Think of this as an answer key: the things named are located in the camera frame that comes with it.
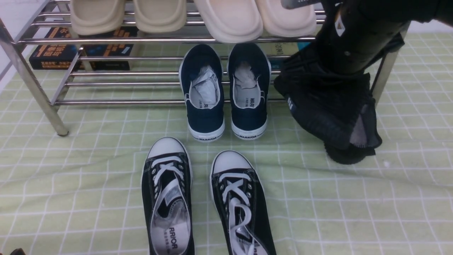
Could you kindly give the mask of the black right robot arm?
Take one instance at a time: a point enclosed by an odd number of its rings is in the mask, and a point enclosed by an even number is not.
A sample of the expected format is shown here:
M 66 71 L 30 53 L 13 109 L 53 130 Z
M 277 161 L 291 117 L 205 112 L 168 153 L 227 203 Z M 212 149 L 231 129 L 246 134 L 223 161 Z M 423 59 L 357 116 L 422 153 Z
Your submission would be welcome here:
M 283 77 L 346 77 L 378 60 L 412 21 L 452 26 L 451 0 L 322 0 L 326 18 L 315 40 L 286 59 Z

